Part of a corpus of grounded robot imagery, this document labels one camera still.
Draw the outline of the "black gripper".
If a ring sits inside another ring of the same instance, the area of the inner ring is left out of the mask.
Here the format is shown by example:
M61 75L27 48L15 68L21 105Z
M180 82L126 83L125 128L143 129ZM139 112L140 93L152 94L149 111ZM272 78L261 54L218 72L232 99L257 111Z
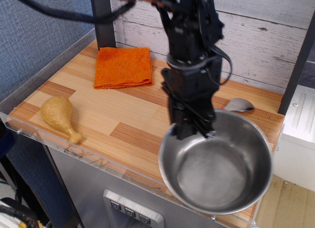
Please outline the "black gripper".
M219 90L222 57L205 55L196 61L167 57L169 68L162 70L163 90L168 94L168 109L174 133L184 140L198 132L204 137L215 134L216 120L212 97Z

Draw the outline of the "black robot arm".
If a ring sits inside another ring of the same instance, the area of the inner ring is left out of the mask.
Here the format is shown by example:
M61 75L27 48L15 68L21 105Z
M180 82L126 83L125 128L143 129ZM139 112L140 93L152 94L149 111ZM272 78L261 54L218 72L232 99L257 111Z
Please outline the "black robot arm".
M168 38L168 67L162 87L168 94L170 121L179 140L214 135L212 96L219 89L223 23L214 0L145 0L154 5Z

